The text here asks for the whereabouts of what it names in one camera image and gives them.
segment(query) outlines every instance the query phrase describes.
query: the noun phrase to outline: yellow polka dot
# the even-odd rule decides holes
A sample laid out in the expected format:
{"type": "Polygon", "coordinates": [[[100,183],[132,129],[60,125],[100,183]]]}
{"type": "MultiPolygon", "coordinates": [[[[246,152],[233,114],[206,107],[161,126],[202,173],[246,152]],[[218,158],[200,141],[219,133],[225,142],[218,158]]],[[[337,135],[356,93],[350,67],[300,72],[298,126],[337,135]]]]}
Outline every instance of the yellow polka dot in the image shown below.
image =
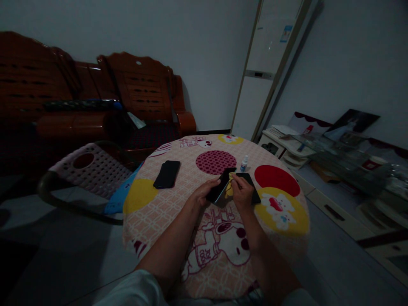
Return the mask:
{"type": "Polygon", "coordinates": [[[292,237],[304,236],[308,232],[309,217],[294,197],[272,187],[262,188],[258,190],[258,194],[261,204],[255,206],[255,211],[269,228],[292,237]]]}
{"type": "Polygon", "coordinates": [[[155,198],[158,190],[153,187],[153,183],[148,179],[133,181],[123,205],[124,214],[130,214],[145,207],[155,198]]]}
{"type": "Polygon", "coordinates": [[[231,138],[227,137],[228,135],[218,135],[218,139],[224,143],[228,143],[229,145],[238,145],[244,141],[241,137],[231,136],[231,138]]]}

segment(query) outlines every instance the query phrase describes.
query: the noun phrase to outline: hand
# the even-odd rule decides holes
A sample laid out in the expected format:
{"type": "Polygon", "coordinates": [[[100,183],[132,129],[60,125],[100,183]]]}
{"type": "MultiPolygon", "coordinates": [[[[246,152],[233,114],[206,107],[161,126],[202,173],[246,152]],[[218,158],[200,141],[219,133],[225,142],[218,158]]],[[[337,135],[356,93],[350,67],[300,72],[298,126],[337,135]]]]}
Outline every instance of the hand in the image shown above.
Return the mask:
{"type": "Polygon", "coordinates": [[[254,187],[252,187],[244,178],[232,174],[234,178],[232,181],[232,189],[234,190],[234,203],[238,209],[238,212],[246,213],[252,209],[252,193],[254,187]]]}
{"type": "Polygon", "coordinates": [[[200,187],[198,187],[188,198],[195,203],[200,204],[201,206],[205,206],[207,203],[207,199],[205,198],[207,194],[210,192],[211,188],[218,186],[221,180],[218,178],[213,178],[209,181],[206,181],[200,187]]]}

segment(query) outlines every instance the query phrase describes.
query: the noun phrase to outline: cabinet handle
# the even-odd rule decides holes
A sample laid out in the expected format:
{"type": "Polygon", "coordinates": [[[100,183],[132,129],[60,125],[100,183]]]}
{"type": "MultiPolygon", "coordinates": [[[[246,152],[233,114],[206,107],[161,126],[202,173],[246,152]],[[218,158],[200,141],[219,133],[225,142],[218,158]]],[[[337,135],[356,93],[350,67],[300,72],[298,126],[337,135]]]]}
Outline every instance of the cabinet handle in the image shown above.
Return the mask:
{"type": "Polygon", "coordinates": [[[338,212],[336,212],[333,208],[331,208],[329,205],[325,205],[324,206],[324,208],[326,208],[328,211],[329,211],[329,213],[331,213],[332,215],[333,215],[333,217],[335,217],[337,220],[340,220],[340,221],[345,221],[345,218],[343,218],[342,216],[340,216],[339,214],[338,214],[338,212]]]}

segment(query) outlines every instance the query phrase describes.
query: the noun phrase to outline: white wall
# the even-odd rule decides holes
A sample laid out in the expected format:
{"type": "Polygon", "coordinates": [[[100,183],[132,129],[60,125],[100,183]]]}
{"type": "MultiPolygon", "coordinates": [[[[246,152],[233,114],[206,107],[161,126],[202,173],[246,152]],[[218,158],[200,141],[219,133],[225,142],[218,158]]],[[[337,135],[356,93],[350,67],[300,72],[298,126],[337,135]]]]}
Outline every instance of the white wall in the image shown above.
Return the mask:
{"type": "Polygon", "coordinates": [[[75,60],[126,51],[173,68],[198,130],[231,128],[255,19],[254,0],[2,0],[0,31],[75,60]]]}
{"type": "Polygon", "coordinates": [[[407,20],[405,0],[325,0],[268,126],[354,108],[381,116],[365,134],[408,149],[407,20]]]}

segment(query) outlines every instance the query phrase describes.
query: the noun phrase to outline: forearm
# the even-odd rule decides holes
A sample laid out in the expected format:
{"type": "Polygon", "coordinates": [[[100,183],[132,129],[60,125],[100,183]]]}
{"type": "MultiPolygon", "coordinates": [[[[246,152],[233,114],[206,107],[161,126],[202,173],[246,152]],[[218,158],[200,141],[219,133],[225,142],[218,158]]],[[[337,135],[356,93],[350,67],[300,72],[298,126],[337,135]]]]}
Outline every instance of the forearm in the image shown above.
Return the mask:
{"type": "Polygon", "coordinates": [[[165,296],[180,274],[200,211],[200,205],[191,199],[187,200],[177,217],[135,268],[154,275],[165,296]]]}
{"type": "Polygon", "coordinates": [[[251,264],[255,277],[270,303],[281,305],[301,284],[289,264],[270,241],[253,210],[240,213],[251,251],[251,264]]]}

